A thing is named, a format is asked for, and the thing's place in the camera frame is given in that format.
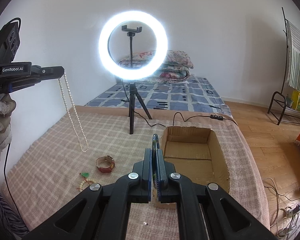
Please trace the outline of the white gloved left hand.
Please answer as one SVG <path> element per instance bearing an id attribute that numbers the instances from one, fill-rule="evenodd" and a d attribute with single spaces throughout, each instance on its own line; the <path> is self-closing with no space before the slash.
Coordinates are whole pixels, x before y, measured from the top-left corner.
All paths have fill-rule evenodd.
<path id="1" fill-rule="evenodd" d="M 12 140 L 11 115 L 17 104 L 9 94 L 0 94 L 0 151 L 2 151 Z"/>

